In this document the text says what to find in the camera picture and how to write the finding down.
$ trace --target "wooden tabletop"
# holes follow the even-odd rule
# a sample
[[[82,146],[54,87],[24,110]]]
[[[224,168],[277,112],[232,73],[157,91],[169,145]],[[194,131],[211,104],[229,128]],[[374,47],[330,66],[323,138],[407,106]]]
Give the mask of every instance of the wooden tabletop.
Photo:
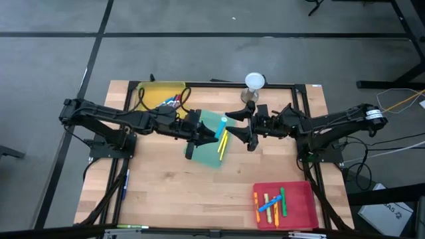
[[[112,80],[105,106],[122,109],[127,86],[128,81]],[[306,88],[311,116],[327,114],[321,86],[306,85]],[[218,113],[241,110],[244,103],[240,92],[240,88],[196,87],[192,89],[187,108]],[[290,90],[261,89],[257,104],[267,104],[269,111],[280,111],[289,102],[292,102]],[[246,127],[246,122],[237,122],[236,126]],[[134,157],[129,162],[130,177],[120,223],[163,228],[257,229],[252,185],[304,180],[303,172],[296,166],[294,139],[259,140],[254,152],[248,152],[241,141],[232,140],[221,168],[212,169],[185,159],[186,142],[182,139],[156,133],[139,135]],[[88,170],[75,222],[84,220],[104,196],[111,161],[100,159]],[[321,163],[321,171],[327,199],[353,228],[340,170],[331,163]],[[114,203],[115,197],[111,200],[107,222],[112,220]],[[317,199],[315,203],[319,225],[323,227],[320,203]]]

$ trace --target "yellow pencil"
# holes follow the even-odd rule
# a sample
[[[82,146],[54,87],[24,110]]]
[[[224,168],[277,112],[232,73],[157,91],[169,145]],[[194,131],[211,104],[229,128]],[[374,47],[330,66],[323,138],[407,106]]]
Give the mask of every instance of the yellow pencil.
[[[257,214],[257,222],[260,222],[260,213],[258,212],[258,195],[257,192],[254,193],[254,200],[255,200],[255,206],[256,206],[256,214]]]
[[[226,138],[224,139],[224,143],[223,143],[223,150],[221,151],[221,155],[220,155],[220,161],[223,158],[224,150],[226,149],[227,139],[228,139],[228,136],[226,134]]]
[[[227,130],[224,130],[223,137],[221,137],[221,142],[220,142],[220,145],[218,147],[217,153],[220,153],[220,149],[223,146],[224,139],[225,139],[226,136],[227,136]]]
[[[273,212],[274,212],[274,225],[276,228],[279,227],[279,206],[278,203],[273,204]]]

